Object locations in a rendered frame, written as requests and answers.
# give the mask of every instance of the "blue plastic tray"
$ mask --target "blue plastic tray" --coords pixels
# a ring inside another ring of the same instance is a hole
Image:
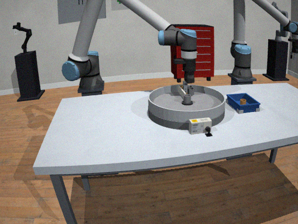
[[[227,103],[239,114],[259,111],[260,104],[247,93],[227,94]],[[241,105],[240,99],[246,99],[246,104]]]

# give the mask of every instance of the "round gray container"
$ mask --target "round gray container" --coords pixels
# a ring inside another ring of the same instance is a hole
[[[194,95],[192,105],[183,105],[177,86],[164,86],[152,91],[148,99],[148,116],[150,119],[167,128],[188,130],[189,120],[209,117],[212,126],[224,118],[224,96],[208,87],[191,85]]]

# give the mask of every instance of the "metal table leg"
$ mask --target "metal table leg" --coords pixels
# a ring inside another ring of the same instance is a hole
[[[82,175],[81,177],[82,177],[84,190],[89,191],[90,190],[90,184],[89,184],[88,176]]]
[[[61,175],[50,175],[54,190],[67,224],[77,224]]]
[[[271,149],[270,158],[269,158],[269,162],[270,163],[274,163],[275,162],[277,150],[278,150],[278,148]]]

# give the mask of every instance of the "wooden floor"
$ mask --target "wooden floor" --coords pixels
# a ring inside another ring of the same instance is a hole
[[[274,83],[262,75],[254,77],[254,84]],[[298,88],[297,79],[287,78]],[[106,83],[104,94],[172,84],[177,82]],[[231,78],[200,78],[195,84],[230,85]],[[35,176],[32,166],[61,99],[81,95],[74,86],[47,89],[39,100],[17,102],[18,97],[0,96],[0,223],[66,223],[50,177]],[[297,224],[298,145],[280,148],[275,164],[268,162],[269,154],[93,177],[90,192],[82,189],[79,177],[63,178],[78,223]]]

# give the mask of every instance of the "table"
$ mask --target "table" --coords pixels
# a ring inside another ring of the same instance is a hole
[[[225,103],[225,117],[212,137],[159,126],[147,116],[150,92],[62,99],[33,169],[50,175],[68,224],[76,219],[63,175],[88,176],[151,170],[232,159],[298,143],[298,89],[288,83],[211,86],[227,94],[247,93],[260,111],[238,114]]]

